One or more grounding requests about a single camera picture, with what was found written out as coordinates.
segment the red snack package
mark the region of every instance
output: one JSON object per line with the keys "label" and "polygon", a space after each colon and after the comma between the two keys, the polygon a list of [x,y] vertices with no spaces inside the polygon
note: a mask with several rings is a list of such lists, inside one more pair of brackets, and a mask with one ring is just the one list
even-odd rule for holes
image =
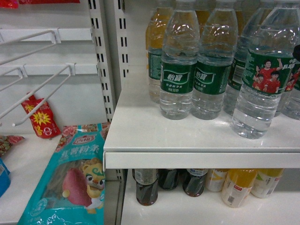
{"label": "red snack package", "polygon": [[22,136],[2,136],[0,135],[0,158],[11,149],[13,145],[16,145],[20,141],[24,140]]}
{"label": "red snack package", "polygon": [[[32,95],[28,98],[28,100],[22,102],[21,105],[28,114],[41,101],[43,101],[43,98],[36,99],[34,95]],[[30,116],[30,121],[38,137],[52,138],[61,134],[60,129],[53,119],[53,112],[47,102],[45,102],[33,115]]]}
{"label": "red snack package", "polygon": [[18,8],[17,0],[0,0],[0,8]]}
{"label": "red snack package", "polygon": [[79,0],[19,0],[20,4],[80,3]]}

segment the red package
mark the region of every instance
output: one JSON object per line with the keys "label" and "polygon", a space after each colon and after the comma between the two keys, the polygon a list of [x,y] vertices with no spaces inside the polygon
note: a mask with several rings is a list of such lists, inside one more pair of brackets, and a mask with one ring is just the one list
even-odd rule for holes
{"label": "red package", "polygon": [[79,0],[19,0],[20,4],[80,3]]}
{"label": "red package", "polygon": [[0,0],[0,8],[18,8],[17,0]]}
{"label": "red package", "polygon": [[[30,96],[28,100],[21,103],[23,109],[28,114],[44,99],[36,99],[34,95]],[[45,102],[34,114],[30,116],[30,121],[36,135],[41,138],[52,138],[60,135],[60,129],[53,119],[53,112],[49,104]]]}

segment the green label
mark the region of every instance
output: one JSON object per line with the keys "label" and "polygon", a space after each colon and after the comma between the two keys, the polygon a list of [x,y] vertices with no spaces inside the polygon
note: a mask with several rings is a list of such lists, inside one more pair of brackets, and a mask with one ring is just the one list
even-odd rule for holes
{"label": "green label", "polygon": [[243,82],[265,94],[281,94],[285,91],[295,62],[292,57],[280,58],[249,52]]}
{"label": "green label", "polygon": [[193,91],[195,64],[177,65],[162,62],[160,87],[173,94],[186,94]]}
{"label": "green label", "polygon": [[292,73],[289,76],[287,81],[285,91],[291,91],[293,88],[300,90],[300,63],[295,64],[295,67],[292,69]]}
{"label": "green label", "polygon": [[245,70],[245,64],[246,63],[243,61],[233,59],[228,78],[228,85],[236,90],[240,90],[240,88],[242,87],[242,78]]}
{"label": "green label", "polygon": [[149,77],[155,80],[160,79],[161,75],[161,54],[149,53]]}
{"label": "green label", "polygon": [[219,95],[224,93],[230,67],[209,66],[198,61],[194,88],[204,94]]}

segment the white label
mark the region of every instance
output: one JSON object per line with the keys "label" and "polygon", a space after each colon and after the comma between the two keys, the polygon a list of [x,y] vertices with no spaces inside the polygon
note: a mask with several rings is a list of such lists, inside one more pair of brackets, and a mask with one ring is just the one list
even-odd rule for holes
{"label": "white label", "polygon": [[157,169],[135,169],[135,180],[142,185],[153,184],[157,179]]}
{"label": "white label", "polygon": [[223,189],[222,189],[222,199],[225,204],[237,208],[246,199],[251,191],[251,187],[240,187],[237,186],[229,176],[226,177]]}
{"label": "white label", "polygon": [[202,177],[207,174],[208,169],[188,169],[187,171],[193,176]]}
{"label": "white label", "polygon": [[280,177],[270,177],[260,171],[254,181],[251,193],[259,198],[269,197],[273,193],[276,185],[278,184]]}
{"label": "white label", "polygon": [[216,169],[209,169],[205,180],[206,188],[209,191],[221,191],[227,174],[228,172],[220,172]]}

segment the red logo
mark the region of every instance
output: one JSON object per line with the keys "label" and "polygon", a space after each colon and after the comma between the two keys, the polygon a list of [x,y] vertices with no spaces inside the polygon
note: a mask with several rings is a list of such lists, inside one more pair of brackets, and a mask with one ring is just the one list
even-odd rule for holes
{"label": "red logo", "polygon": [[94,140],[95,140],[95,135],[85,135],[85,136],[76,138],[75,141],[73,142],[73,144],[85,144],[88,142],[92,142]]}

